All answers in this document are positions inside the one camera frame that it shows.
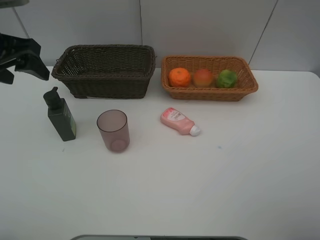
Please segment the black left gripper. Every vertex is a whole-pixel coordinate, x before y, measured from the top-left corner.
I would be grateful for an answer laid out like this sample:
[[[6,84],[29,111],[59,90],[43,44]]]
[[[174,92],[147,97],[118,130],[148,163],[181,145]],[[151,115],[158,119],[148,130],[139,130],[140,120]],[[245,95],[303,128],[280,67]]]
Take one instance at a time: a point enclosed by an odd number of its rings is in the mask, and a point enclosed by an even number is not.
[[[0,65],[15,65],[16,72],[22,72],[43,81],[48,81],[50,71],[40,59],[41,46],[32,38],[20,38],[0,34]],[[7,69],[0,70],[0,82],[12,85],[14,74]]]

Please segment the grey robot base edge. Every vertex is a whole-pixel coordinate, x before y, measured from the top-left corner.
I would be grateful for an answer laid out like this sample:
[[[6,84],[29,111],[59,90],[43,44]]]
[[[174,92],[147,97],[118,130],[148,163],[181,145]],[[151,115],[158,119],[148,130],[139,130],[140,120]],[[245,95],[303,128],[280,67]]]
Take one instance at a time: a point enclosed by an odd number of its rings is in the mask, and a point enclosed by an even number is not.
[[[84,234],[71,240],[247,240],[240,236],[170,236],[170,235],[92,235]]]

